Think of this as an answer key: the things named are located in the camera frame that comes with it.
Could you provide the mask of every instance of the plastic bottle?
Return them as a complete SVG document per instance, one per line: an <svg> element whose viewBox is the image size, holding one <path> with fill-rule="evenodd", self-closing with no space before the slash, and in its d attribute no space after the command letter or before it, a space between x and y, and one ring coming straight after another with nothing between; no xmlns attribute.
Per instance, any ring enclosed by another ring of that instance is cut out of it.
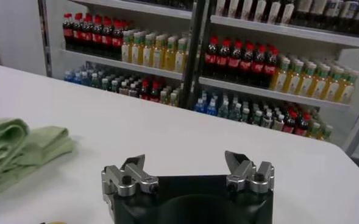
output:
<svg viewBox="0 0 359 224"><path fill-rule="evenodd" d="M306 96L308 94L309 87L313 81L313 73L315 72L316 64L308 62L307 69L301 74L299 84L297 85L296 95Z"/></svg>

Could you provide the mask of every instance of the metal shelf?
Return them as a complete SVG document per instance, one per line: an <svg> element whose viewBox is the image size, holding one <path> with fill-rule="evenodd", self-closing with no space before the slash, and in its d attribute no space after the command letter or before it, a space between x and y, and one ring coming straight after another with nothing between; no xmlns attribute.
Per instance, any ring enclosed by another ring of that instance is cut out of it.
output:
<svg viewBox="0 0 359 224"><path fill-rule="evenodd" d="M343 110L343 111L346 111L350 108L350 105L346 105L346 104L334 103L334 102L329 102L329 101L325 101L325 100L318 100L318 99L314 99L314 98L302 97L302 96L297 96L297 95L291 95L291 94L287 94L287 93L280 93L280 92L271 91L268 89L261 89L261 88L251 87L251 86L239 85L239 84L235 84L235 83L224 82L224 81L209 79L209 78L205 78L205 77L200 77L199 83L203 84L203 85L238 91L241 93L248 93L248 94L273 98L273 99L279 99L279 100L284 100L284 101L289 101L289 102L306 104L306 105L310 105L310 106L314 106L314 107L327 107L327 108L333 108L336 110Z"/></svg>
<svg viewBox="0 0 359 224"><path fill-rule="evenodd" d="M74 51L68 51L68 50L64 50L64 49L62 49L61 51L62 51L62 53L68 54L70 57L73 57L73 58L78 58L79 60L95 62L95 63L99 63L99 64L103 64L103 65L110 65L110 66L117 67L117 68L123 68L123 69L128 69L131 71L142 72L142 73L147 73L147 74L151 74L151 75L157 75L157 76L166 77L166 78L170 78L170 79L176 79L176 80L182 79L182 74L178 73L178 72L172 72L172 71L166 71L166 70L157 69L157 68L145 67L142 65L130 64L130 63L126 63L123 61L116 61L116 60L112 60L109 58L88 55L88 54L78 53L78 52L74 52Z"/></svg>
<svg viewBox="0 0 359 224"><path fill-rule="evenodd" d="M239 27L243 29L259 30L267 33L276 33L279 35L298 37L316 41L322 41L333 44L341 44L349 47L359 47L359 38L350 37L330 33L327 31L319 31L315 29L307 29L304 27L280 26L267 23L257 23L242 19L233 19L222 16L212 15L210 17L211 23L221 24L225 26Z"/></svg>
<svg viewBox="0 0 359 224"><path fill-rule="evenodd" d="M95 4L95 5L103 5L107 7L119 8L119 9L127 9L136 12L144 12L156 15L170 16L175 18L182 19L191 19L191 12L180 10L180 9L172 9L164 6L143 4L137 2L129 2L129 1L120 1L120 0L71 0L73 2L79 4Z"/></svg>

